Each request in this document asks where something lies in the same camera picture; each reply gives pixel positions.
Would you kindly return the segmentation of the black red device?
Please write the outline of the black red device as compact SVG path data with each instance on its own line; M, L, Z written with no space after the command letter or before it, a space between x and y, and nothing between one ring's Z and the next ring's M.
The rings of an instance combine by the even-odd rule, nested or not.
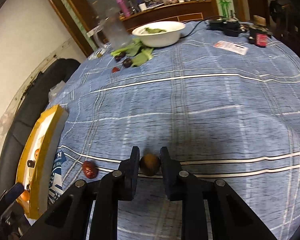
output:
M265 48L268 44L267 39L272 37L272 33L264 27L258 25L251 25L249 27L248 41L260 48Z

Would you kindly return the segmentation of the white foam tray yellow rim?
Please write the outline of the white foam tray yellow rim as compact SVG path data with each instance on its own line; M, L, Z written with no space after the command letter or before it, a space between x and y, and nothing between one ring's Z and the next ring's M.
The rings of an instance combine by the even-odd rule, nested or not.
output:
M17 202L27 218L38 219L47 210L53 161L68 115L59 105L44 111L24 146L17 167L16 182L24 187Z

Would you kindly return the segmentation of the white bowl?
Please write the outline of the white bowl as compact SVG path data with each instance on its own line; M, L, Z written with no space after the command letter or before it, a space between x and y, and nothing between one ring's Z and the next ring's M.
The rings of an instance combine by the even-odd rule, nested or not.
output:
M179 41L185 24L177 21L159 21L147 23L132 31L132 35L152 48L167 47Z

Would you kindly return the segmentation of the purple thermos bottle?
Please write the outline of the purple thermos bottle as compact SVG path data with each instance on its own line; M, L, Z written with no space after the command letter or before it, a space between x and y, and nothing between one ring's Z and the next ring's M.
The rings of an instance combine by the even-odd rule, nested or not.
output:
M116 0L118 6L120 7L121 11L123 12L125 17L130 16L130 10L126 6L125 0Z

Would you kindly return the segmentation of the brown kiwi fruit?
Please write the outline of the brown kiwi fruit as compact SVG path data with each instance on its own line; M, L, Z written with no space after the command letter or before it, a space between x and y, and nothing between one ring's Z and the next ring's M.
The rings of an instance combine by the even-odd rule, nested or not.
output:
M148 177L156 175L160 170L160 166L159 157L151 153L144 155L139 162L140 171Z

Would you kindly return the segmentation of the green leafy vegetable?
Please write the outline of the green leafy vegetable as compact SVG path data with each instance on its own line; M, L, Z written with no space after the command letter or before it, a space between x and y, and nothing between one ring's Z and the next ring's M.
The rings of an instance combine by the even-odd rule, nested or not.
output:
M112 51L111 56L114 58L120 52L125 51L126 56L119 62L123 62L126 58L131 58L133 61L132 67L139 67L153 58L153 50L154 48L144 45L140 39L134 38L133 42L126 47Z

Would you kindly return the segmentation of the blue plaid tablecloth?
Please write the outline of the blue plaid tablecloth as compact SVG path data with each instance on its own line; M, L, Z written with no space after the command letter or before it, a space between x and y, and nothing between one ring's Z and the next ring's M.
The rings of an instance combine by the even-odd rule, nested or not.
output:
M190 22L188 37L139 67L89 56L53 103L69 116L57 148L49 204L96 163L102 177L128 158L168 148L183 168L224 179L277 239L300 225L300 59L280 41L225 36ZM242 56L215 48L227 41Z

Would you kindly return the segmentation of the dark cherry near leaves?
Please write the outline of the dark cherry near leaves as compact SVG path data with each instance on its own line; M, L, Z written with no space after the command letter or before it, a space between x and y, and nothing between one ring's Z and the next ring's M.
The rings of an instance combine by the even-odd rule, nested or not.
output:
M121 61L126 56L126 52L122 51L118 55L114 56L116 62Z

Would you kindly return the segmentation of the black leather sofa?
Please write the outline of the black leather sofa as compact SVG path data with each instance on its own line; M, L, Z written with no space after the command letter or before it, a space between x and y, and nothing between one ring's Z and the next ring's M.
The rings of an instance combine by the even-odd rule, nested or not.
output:
M34 124L49 103L50 89L61 81L67 82L79 65L75 59L57 59L26 90L0 152L0 195L15 184L19 159Z

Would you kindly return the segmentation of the glass pitcher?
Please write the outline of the glass pitcher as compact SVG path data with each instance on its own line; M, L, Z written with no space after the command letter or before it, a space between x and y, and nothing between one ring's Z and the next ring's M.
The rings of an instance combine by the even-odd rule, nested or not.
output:
M99 48L111 47L121 49L132 43L132 38L120 20L119 11L110 8L106 11L106 18L100 20L93 30L93 38Z

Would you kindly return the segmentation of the red jujube date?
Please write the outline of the red jujube date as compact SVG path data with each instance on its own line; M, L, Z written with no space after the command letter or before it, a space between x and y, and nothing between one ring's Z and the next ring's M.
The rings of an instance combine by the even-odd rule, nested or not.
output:
M98 168L93 161L85 161L82 164L82 171L88 179L95 179L98 175Z

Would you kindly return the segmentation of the white paper card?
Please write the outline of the white paper card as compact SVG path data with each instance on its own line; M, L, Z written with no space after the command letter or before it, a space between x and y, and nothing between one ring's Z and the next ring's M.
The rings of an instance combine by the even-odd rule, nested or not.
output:
M248 48L244 47L242 45L234 44L232 42L227 42L227 41L218 41L217 43L214 44L215 48L223 49L226 51L230 51L239 55L244 56Z

